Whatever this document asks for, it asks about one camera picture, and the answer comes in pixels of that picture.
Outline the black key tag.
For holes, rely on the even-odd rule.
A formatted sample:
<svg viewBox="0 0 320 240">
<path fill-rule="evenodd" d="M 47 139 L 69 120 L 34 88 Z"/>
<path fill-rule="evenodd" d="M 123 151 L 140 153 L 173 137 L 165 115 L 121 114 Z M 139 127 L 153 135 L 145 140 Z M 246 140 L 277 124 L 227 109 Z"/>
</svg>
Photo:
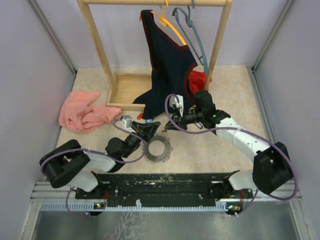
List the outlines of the black key tag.
<svg viewBox="0 0 320 240">
<path fill-rule="evenodd" d="M 200 122 L 197 122 L 195 125 L 196 125 L 199 129 L 203 129 L 203 128 L 204 128 L 203 125 L 202 125 Z"/>
</svg>

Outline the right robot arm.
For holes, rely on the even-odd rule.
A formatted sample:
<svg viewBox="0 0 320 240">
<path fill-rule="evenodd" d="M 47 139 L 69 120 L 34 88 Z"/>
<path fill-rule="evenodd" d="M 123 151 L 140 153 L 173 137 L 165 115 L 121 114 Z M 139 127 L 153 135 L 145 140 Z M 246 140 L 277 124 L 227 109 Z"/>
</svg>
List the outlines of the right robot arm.
<svg viewBox="0 0 320 240">
<path fill-rule="evenodd" d="M 188 125 L 201 123 L 203 133 L 213 133 L 227 141 L 246 155 L 253 163 L 253 168 L 247 171 L 236 171 L 227 177 L 223 192 L 229 198 L 235 198 L 243 189 L 256 189 L 271 196 L 272 193 L 291 179 L 296 172 L 289 158 L 286 146 L 259 136 L 240 126 L 227 112 L 217 109 L 212 96 L 207 90 L 195 93 L 195 107 L 184 108 L 184 98 L 181 95 L 169 94 L 164 102 L 168 114 L 167 127 L 190 133 Z"/>
</svg>

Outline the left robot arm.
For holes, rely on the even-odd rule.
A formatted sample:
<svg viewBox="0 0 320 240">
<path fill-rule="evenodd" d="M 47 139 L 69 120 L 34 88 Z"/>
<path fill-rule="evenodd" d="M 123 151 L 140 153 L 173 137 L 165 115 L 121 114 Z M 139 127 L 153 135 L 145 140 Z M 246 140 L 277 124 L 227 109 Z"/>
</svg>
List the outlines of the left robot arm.
<svg viewBox="0 0 320 240">
<path fill-rule="evenodd" d="M 128 164 L 127 157 L 139 147 L 143 147 L 142 157 L 146 155 L 148 144 L 156 136 L 159 121 L 139 123 L 121 118 L 123 127 L 112 125 L 127 134 L 125 140 L 113 137 L 108 141 L 104 152 L 84 148 L 75 140 L 69 140 L 51 151 L 39 161 L 41 173 L 54 189 L 63 186 L 79 187 L 97 199 L 103 195 L 104 186 L 98 183 L 92 170 L 115 173 Z"/>
</svg>

